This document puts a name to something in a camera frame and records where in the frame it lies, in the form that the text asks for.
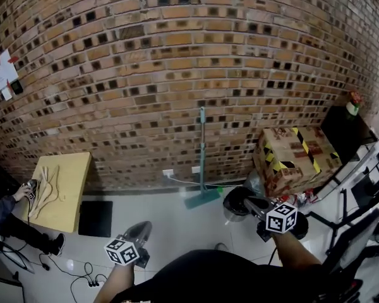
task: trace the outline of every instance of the black pants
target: black pants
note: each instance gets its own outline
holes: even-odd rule
[[[48,235],[41,234],[37,229],[12,214],[0,224],[0,235],[5,237],[13,236],[19,238],[19,240],[24,240],[28,245],[41,250],[44,254],[49,254],[52,249],[52,242],[49,240]]]

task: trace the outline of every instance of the white wire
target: white wire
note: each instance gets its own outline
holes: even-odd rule
[[[196,184],[196,185],[201,185],[200,183],[197,182],[187,182],[187,181],[180,181],[179,179],[173,179],[172,177],[167,176],[168,179],[176,182],[181,182],[181,183],[188,183],[188,184]],[[238,185],[218,185],[218,184],[205,184],[207,186],[220,186],[220,187],[227,187],[227,186],[239,186]]]

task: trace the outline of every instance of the black chair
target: black chair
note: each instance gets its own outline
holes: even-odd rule
[[[323,263],[328,283],[320,302],[357,302],[363,281],[355,280],[359,266],[369,254],[376,250],[366,250],[368,240],[373,236],[379,222],[379,209],[374,209],[357,224],[344,231],[335,246],[331,248]]]

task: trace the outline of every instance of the black shoe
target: black shoe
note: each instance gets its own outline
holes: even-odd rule
[[[58,237],[52,240],[52,251],[51,254],[55,256],[60,256],[62,253],[62,249],[64,247],[64,234],[59,234]]]

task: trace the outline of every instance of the mop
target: mop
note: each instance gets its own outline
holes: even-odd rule
[[[187,209],[193,209],[197,206],[204,205],[215,199],[220,198],[220,194],[217,189],[207,189],[204,185],[204,170],[205,170],[205,108],[201,107],[201,169],[200,169],[200,189],[201,194],[193,196],[184,200],[185,207]]]

